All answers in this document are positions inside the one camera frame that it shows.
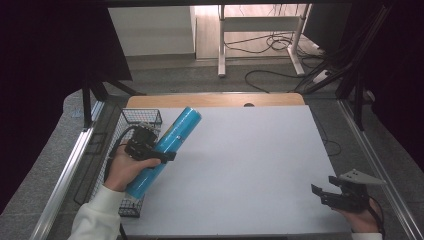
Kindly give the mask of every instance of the white table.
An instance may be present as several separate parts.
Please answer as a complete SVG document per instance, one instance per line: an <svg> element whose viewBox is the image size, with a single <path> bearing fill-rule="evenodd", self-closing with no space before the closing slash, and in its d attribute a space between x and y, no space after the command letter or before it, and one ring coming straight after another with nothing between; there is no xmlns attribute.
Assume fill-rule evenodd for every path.
<svg viewBox="0 0 424 240"><path fill-rule="evenodd" d="M128 235L274 236L348 232L311 184L335 175L308 106L196 108L202 121L147 191ZM160 108L166 130L182 108Z"/></svg>

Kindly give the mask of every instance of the gray carpet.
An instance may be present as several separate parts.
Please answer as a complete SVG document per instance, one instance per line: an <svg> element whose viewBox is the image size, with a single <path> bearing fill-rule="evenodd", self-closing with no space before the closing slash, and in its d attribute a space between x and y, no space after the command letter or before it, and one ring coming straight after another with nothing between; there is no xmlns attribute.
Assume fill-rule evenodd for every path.
<svg viewBox="0 0 424 240"><path fill-rule="evenodd" d="M294 70L290 64L228 65L227 77L223 79L217 76L216 66L165 69L157 67L143 70L135 69L132 71L135 81L124 83L148 94L255 92L258 90L245 84L244 75L257 69L294 75ZM286 92L292 90L299 83L298 79L265 73L255 74L251 76L251 80L256 85L272 92ZM340 174L356 168L373 175L364 153L357 144L336 100L332 98L336 86L336 84L332 84L316 94L305 96L305 101L315 114L315 120L322 138L337 143L328 142L326 144L329 155L334 155L330 156L330 161L335 172ZM102 118L104 123L99 124L101 128L97 129L99 133L112 131L114 120L111 117L119 114L119 111L116 111L116 106L125 105L128 98L121 90L110 85L107 85L107 89L116 96L110 97L106 104L107 107L102 113L104 114ZM0 217L0 236L2 238L28 239L31 235L82 129L83 118L76 111L82 109L81 103L79 92L72 94L65 101L64 113L50 141ZM365 106L364 110L366 133L378 155L384 160L384 165L393 178L396 187L415 214L417 222L422 224L424 222L423 173L417 169L409 155L379 123L370 111L370 107ZM102 138L102 142L107 143L107 139ZM79 208L75 200L83 201L86 199L84 192L89 190L89 180L96 176L95 161L99 157L99 154L86 154L85 158L89 160L81 164L75 181L73 181L62 209L50 231L49 239L66 239L69 236L73 217ZM379 199L386 213L386 239L408 239L381 188L370 187L369 191L371 195ZM347 235L290 236L289 239L346 239Z"/></svg>

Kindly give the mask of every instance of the wall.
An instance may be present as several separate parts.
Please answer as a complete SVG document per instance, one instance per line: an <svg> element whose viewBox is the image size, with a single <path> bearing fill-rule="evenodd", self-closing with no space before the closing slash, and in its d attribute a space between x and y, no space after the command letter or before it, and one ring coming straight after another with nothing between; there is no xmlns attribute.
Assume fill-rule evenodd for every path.
<svg viewBox="0 0 424 240"><path fill-rule="evenodd" d="M194 53L194 7L111 8L125 56Z"/></svg>

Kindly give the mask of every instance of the aluminum rail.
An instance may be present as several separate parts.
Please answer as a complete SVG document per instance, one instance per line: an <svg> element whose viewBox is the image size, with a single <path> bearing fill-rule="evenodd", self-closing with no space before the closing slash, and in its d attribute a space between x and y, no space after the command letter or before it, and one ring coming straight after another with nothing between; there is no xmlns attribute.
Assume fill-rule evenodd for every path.
<svg viewBox="0 0 424 240"><path fill-rule="evenodd" d="M404 228L406 234L411 240L423 240L424 237L418 228L414 216L406 205L405 200L403 200L402 196L394 186L392 180L389 177L389 174L386 172L383 164L380 161L377 153L369 142L367 135L365 132L361 131L358 126L356 126L355 121L352 118L352 110L349 106L347 100L338 100L339 106L345 116L347 122L349 123L353 134L356 137L359 145L364 151L368 162L376 175L377 178L385 180L387 182L386 185L382 186L384 193L387 196L393 210L399 218L402 227Z"/></svg>
<svg viewBox="0 0 424 240"><path fill-rule="evenodd" d="M69 186L71 185L73 176L78 168L78 165L83 156L84 150L87 147L91 136L93 135L93 130L95 124L99 118L100 112L103 109L103 102L96 102L92 110L92 120L93 124L88 128L87 131L81 132L78 137L78 140L74 146L74 149L71 152L71 155L66 162L66 165L62 171L62 174L59 177L59 180L56 183L55 188L53 189L52 194L41 213L41 217L38 219L38 223L32 232L30 239L46 239L51 227L53 226L54 220L56 219L57 213L63 203L63 200L68 192Z"/></svg>

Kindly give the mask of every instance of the black curtain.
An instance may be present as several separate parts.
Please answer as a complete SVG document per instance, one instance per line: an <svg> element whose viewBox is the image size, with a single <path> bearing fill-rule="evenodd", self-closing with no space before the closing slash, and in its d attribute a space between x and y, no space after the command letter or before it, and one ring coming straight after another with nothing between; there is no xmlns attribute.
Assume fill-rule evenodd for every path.
<svg viewBox="0 0 424 240"><path fill-rule="evenodd" d="M100 75L131 75L106 8L7 1L0 9L3 211L55 129L64 99Z"/></svg>
<svg viewBox="0 0 424 240"><path fill-rule="evenodd" d="M363 64L373 111L424 171L424 3L397 1Z"/></svg>

